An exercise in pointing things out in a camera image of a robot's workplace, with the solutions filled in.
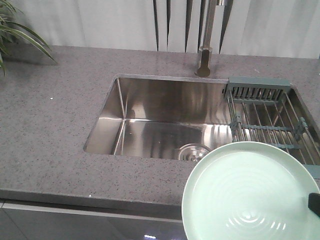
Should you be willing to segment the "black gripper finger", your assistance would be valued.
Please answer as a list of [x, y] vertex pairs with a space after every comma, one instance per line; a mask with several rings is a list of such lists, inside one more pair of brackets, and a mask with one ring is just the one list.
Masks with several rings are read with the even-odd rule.
[[320, 194], [312, 192], [308, 195], [308, 208], [320, 217]]

